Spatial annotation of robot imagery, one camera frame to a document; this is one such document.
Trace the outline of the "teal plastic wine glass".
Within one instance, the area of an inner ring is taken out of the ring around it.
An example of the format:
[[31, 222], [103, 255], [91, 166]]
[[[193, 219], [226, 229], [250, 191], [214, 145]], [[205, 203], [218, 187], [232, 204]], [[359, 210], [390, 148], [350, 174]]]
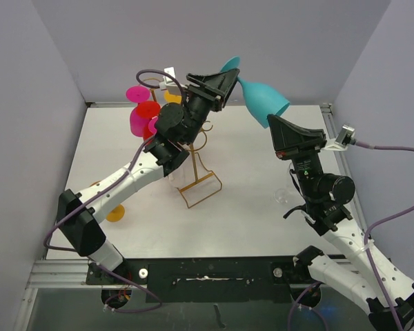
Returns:
[[269, 115], [281, 116], [288, 109], [290, 101], [271, 86], [245, 81], [240, 77], [237, 81], [241, 86], [247, 110], [264, 129], [269, 126]]

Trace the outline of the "orange plastic wine glass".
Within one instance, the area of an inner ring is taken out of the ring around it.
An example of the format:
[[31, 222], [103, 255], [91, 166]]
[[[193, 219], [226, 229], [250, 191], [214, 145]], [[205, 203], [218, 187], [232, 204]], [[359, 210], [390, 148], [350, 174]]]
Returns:
[[[91, 203], [90, 205], [87, 206], [88, 210], [91, 210], [91, 208], [93, 207], [94, 204], [99, 203], [99, 202], [103, 202], [105, 199], [108, 199], [108, 193], [106, 194], [105, 197], [100, 197], [98, 200], [96, 200], [94, 203]], [[118, 221], [120, 221], [124, 216], [125, 216], [125, 208], [122, 204], [117, 205], [113, 210], [111, 210], [107, 215], [105, 219], [100, 219], [97, 221], [97, 223], [102, 223], [102, 222], [110, 222], [110, 223], [116, 223]]]
[[173, 94], [170, 93], [168, 90], [165, 90], [164, 99], [167, 103], [181, 103], [182, 96], [180, 94]]

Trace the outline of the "clear wine glass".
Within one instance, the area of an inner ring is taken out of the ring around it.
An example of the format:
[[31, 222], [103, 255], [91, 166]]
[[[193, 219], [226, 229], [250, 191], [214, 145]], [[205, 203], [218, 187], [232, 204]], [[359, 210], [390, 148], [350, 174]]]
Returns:
[[194, 172], [192, 166], [182, 165], [174, 172], [168, 175], [171, 186], [177, 189], [183, 189], [194, 181]]
[[292, 190], [288, 188], [280, 188], [276, 190], [273, 196], [276, 202], [280, 204], [289, 204], [293, 201], [293, 198], [294, 198], [294, 194], [292, 193]]

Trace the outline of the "red plastic wine glass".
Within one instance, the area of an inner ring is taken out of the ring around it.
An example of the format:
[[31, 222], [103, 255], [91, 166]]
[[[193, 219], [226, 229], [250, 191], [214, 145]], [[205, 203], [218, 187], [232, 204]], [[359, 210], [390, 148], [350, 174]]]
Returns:
[[147, 119], [147, 126], [144, 128], [144, 140], [150, 138], [153, 134], [148, 129], [148, 123], [154, 117], [158, 117], [161, 106], [156, 101], [144, 101], [138, 104], [137, 114], [142, 119]]

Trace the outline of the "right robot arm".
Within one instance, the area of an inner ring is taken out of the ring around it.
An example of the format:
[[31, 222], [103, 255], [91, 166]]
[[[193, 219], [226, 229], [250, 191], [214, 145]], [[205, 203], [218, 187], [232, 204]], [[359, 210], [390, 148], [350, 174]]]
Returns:
[[295, 277], [331, 287], [361, 308], [376, 330], [414, 327], [414, 280], [397, 268], [363, 230], [347, 209], [355, 195], [348, 177], [325, 173], [322, 150], [342, 152], [350, 145], [366, 148], [345, 125], [334, 139], [323, 130], [301, 128], [277, 115], [267, 117], [276, 156], [290, 161], [304, 204], [299, 210], [307, 224], [339, 250], [355, 267], [351, 272], [319, 248], [309, 246], [293, 258]]

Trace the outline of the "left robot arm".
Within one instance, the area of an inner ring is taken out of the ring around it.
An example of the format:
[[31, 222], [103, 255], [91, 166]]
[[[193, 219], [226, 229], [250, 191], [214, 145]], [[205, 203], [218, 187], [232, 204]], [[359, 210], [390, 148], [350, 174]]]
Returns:
[[119, 204], [167, 177], [188, 158], [185, 146], [195, 141], [208, 114], [225, 106], [238, 75], [237, 68], [210, 75], [188, 74], [189, 85], [177, 85], [181, 102], [159, 108], [156, 133], [140, 145], [130, 163], [85, 190], [60, 194], [56, 227], [72, 251], [103, 267], [101, 273], [109, 282], [124, 280], [126, 260], [107, 239], [100, 223]]

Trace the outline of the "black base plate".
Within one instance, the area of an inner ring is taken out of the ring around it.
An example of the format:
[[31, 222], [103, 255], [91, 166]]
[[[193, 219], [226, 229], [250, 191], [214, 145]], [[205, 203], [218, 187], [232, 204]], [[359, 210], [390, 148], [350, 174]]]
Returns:
[[128, 259], [116, 274], [123, 278], [91, 262], [86, 284], [108, 290], [131, 280], [150, 291], [146, 303], [288, 303], [312, 283], [291, 256]]

